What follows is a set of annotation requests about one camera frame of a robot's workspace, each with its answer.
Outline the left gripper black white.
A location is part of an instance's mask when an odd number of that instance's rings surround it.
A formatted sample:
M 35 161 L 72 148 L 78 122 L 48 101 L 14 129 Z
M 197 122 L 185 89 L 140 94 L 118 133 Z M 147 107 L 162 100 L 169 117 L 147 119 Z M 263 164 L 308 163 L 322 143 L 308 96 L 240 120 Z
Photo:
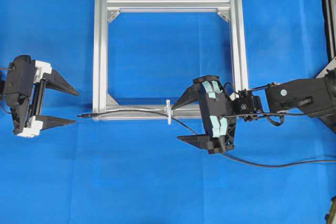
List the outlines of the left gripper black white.
M 20 55 L 9 64 L 9 72 L 4 84 L 4 97 L 9 107 L 13 133 L 20 137 L 38 136 L 41 130 L 75 124 L 75 120 L 50 115 L 29 115 L 30 99 L 35 84 L 46 80 L 46 88 L 79 96 L 79 92 L 70 85 L 51 64 L 32 60 L 28 55 Z

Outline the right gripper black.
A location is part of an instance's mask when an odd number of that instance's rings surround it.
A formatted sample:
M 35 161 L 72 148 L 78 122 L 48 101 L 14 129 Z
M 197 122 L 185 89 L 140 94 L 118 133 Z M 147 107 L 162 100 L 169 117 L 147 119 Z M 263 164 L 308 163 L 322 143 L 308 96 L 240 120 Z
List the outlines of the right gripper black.
M 233 102 L 218 76 L 203 76 L 193 80 L 172 109 L 198 102 L 205 134 L 178 136 L 177 138 L 209 154 L 224 154 L 235 148 L 234 136 L 237 117 Z

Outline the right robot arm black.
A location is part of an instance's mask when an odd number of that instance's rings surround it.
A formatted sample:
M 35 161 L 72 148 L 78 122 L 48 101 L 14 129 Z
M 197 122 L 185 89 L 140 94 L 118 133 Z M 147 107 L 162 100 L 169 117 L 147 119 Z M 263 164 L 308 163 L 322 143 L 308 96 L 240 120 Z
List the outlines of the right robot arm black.
M 194 79 L 172 110 L 197 102 L 200 107 L 204 134 L 179 136 L 179 140 L 207 150 L 209 154 L 224 154 L 234 149 L 237 118 L 253 121 L 266 118 L 280 126 L 285 114 L 297 108 L 301 115 L 320 118 L 335 131 L 335 70 L 322 78 L 297 79 L 282 84 L 270 83 L 261 87 L 265 91 L 269 112 L 263 110 L 261 99 L 252 90 L 234 91 L 232 99 L 227 85 L 218 76 L 207 75 Z

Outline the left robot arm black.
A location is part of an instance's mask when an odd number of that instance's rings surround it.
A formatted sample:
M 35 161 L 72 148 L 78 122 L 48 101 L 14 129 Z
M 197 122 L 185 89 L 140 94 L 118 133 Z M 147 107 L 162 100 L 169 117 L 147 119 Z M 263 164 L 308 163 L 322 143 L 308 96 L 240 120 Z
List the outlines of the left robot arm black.
M 33 138 L 43 130 L 76 122 L 41 114 L 46 89 L 79 95 L 51 64 L 20 55 L 4 70 L 7 75 L 5 80 L 1 80 L 1 99 L 9 107 L 7 113 L 12 116 L 15 135 Z

